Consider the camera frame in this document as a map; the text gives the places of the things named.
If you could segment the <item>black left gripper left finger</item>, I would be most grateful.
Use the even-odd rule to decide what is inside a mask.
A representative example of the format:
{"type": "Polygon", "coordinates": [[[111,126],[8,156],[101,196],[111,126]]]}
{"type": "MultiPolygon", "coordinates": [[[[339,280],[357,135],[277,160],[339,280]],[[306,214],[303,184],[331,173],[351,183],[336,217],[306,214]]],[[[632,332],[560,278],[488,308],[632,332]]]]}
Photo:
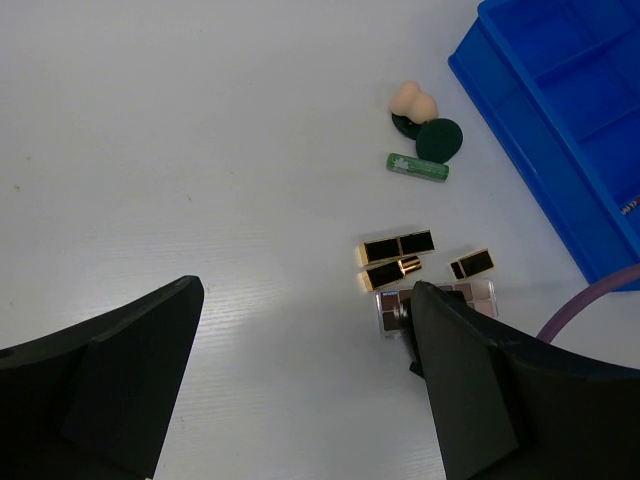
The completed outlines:
{"type": "Polygon", "coordinates": [[[183,276],[2,349],[2,478],[153,478],[203,303],[183,276]]]}

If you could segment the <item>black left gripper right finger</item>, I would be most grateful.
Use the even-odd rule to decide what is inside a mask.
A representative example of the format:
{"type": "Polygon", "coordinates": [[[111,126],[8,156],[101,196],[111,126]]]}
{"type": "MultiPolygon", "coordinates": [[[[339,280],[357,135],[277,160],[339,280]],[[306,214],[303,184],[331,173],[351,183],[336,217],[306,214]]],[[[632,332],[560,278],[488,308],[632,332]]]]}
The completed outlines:
{"type": "Polygon", "coordinates": [[[635,479],[639,373],[571,353],[427,282],[411,320],[450,479],[635,479]]]}

